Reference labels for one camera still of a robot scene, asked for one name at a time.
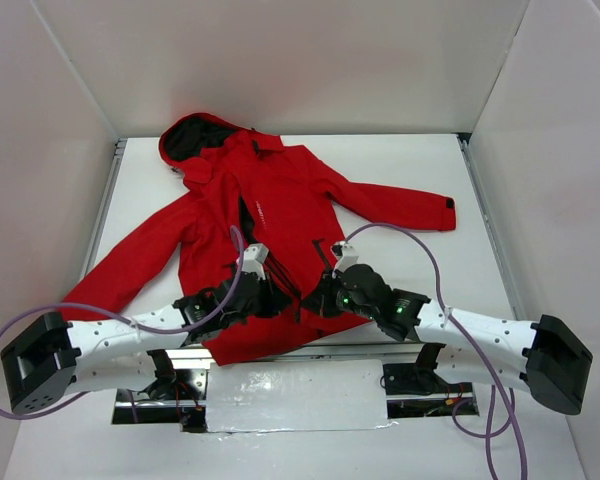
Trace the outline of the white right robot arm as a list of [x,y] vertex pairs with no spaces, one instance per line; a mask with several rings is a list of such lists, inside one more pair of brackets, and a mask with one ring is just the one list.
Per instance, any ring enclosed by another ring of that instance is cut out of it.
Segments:
[[350,313],[398,342],[422,343],[414,371],[426,391],[501,382],[552,411],[582,410],[593,355],[557,317],[516,321],[446,310],[423,294],[390,287],[366,264],[325,272],[302,304],[324,318]]

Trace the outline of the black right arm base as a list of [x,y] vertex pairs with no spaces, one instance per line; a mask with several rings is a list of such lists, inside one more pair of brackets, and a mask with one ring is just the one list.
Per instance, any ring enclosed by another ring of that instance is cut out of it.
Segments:
[[385,363],[380,386],[389,419],[478,414],[471,383],[448,384],[413,363]]

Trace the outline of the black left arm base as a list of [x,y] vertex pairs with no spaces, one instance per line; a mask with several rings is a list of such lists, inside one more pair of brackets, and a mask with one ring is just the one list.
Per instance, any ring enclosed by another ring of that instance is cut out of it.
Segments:
[[118,390],[111,423],[177,424],[185,433],[205,433],[210,359],[178,358],[165,350],[149,355],[157,379],[143,390]]

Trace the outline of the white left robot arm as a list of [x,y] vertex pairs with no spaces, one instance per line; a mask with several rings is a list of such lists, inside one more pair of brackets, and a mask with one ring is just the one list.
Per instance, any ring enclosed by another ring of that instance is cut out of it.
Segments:
[[67,322],[58,311],[41,315],[0,354],[12,413],[32,415],[80,392],[169,396],[178,378],[168,351],[212,340],[251,316],[273,318],[291,303],[256,273],[242,273],[237,288],[230,286],[225,281],[128,322]]

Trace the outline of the red hooded jacket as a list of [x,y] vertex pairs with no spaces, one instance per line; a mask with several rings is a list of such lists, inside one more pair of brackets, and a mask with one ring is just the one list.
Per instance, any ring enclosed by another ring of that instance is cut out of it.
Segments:
[[321,318],[302,307],[318,285],[327,249],[344,235],[342,206],[372,223],[423,231],[456,226],[454,200],[418,190],[356,183],[302,145],[195,113],[160,138],[162,160],[178,171],[186,193],[118,243],[67,295],[63,316],[97,321],[123,310],[172,257],[182,291],[191,295],[230,275],[238,227],[244,240],[269,249],[276,284],[297,297],[271,319],[250,317],[207,342],[221,365],[250,362],[297,349],[362,324],[345,314]]

